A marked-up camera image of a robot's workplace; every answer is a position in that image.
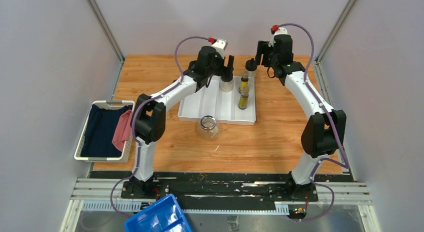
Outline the black-lid shaker jar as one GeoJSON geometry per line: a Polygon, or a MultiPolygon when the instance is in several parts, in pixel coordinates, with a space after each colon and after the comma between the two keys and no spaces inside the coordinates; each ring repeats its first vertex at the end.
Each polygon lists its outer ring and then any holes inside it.
{"type": "Polygon", "coordinates": [[[222,92],[228,93],[233,90],[234,77],[221,76],[219,81],[219,88],[222,92]]]}
{"type": "Polygon", "coordinates": [[[254,58],[251,58],[246,61],[245,63],[245,70],[248,73],[249,77],[255,78],[256,77],[256,71],[257,71],[257,63],[254,58]]]}

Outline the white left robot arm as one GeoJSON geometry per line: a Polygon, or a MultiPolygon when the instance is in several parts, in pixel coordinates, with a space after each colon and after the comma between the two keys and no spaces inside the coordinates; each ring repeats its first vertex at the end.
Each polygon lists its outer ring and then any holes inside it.
{"type": "Polygon", "coordinates": [[[153,193],[153,162],[158,140],[166,129],[166,114],[177,103],[208,87],[213,76],[228,78],[233,74],[234,56],[225,56],[220,49],[203,46],[197,59],[191,61],[178,79],[150,96],[141,94],[133,113],[131,128],[136,141],[135,162],[129,181],[140,198],[153,193]]]}

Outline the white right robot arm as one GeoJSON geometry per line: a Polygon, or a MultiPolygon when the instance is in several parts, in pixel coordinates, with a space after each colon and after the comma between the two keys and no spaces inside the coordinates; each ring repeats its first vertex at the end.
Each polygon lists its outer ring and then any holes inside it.
{"type": "Polygon", "coordinates": [[[274,78],[294,95],[307,118],[301,135],[303,153],[297,166],[289,172],[284,189],[290,200],[298,201],[313,188],[322,162],[343,142],[347,116],[343,110],[334,110],[324,101],[310,83],[307,70],[294,61],[290,35],[275,34],[271,41],[258,41],[255,61],[273,70],[274,78]]]}

